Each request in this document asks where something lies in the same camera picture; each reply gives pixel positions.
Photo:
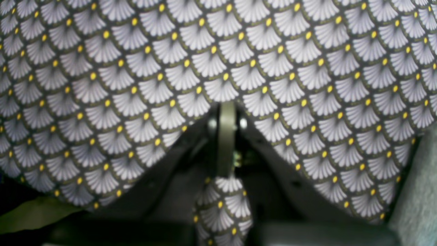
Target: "green object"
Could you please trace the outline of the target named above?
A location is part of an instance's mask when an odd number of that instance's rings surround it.
[[[53,197],[37,197],[2,215],[0,234],[39,229],[81,210]]]

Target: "patterned fabric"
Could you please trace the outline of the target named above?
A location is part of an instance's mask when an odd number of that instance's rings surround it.
[[[435,0],[3,0],[0,169],[92,210],[234,100],[326,199],[378,222],[436,117],[436,14]]]
[[[206,179],[195,205],[194,223],[199,245],[243,245],[253,221],[241,180]]]

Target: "gray carpet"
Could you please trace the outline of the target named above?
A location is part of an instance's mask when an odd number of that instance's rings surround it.
[[[403,246],[437,246],[437,125],[419,144],[389,224]]]

